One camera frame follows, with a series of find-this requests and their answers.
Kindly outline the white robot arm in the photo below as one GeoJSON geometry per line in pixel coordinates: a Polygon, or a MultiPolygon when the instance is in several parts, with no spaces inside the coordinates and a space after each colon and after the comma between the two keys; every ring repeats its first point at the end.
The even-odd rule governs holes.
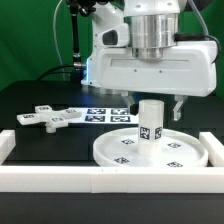
{"type": "Polygon", "coordinates": [[[92,14],[93,50],[82,84],[100,93],[120,93],[131,106],[132,92],[172,94],[173,117],[190,96],[204,97],[216,87],[220,44],[202,34],[178,32],[179,13],[193,0],[96,0],[92,14]]]}

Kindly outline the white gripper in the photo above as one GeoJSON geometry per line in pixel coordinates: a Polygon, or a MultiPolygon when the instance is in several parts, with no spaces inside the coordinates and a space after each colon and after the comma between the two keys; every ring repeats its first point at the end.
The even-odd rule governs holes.
{"type": "MultiPolygon", "coordinates": [[[[181,41],[165,48],[160,59],[136,59],[130,48],[101,49],[89,59],[89,84],[121,91],[172,94],[173,120],[179,121],[187,96],[204,97],[216,88],[217,45],[214,41],[181,41]]],[[[139,106],[122,92],[131,115],[139,106]]]]}

